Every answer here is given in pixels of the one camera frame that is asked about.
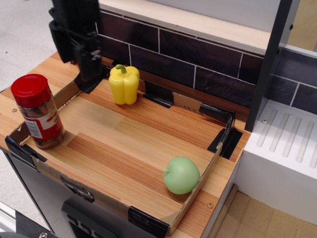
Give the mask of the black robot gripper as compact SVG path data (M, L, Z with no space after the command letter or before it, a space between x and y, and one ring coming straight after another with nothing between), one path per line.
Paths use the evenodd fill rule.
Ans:
M78 87L96 87L102 80L101 42L96 22L100 19L97 0L53 0L49 10L51 35L64 63L76 60Z

